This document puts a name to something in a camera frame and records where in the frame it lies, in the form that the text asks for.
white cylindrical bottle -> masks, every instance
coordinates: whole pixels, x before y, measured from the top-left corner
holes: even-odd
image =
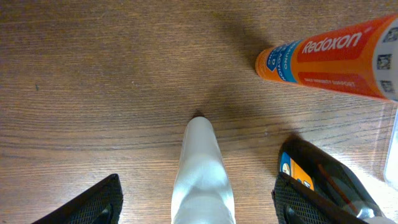
[[[236,223],[220,148],[204,117],[193,118],[185,129],[171,215],[173,224]]]

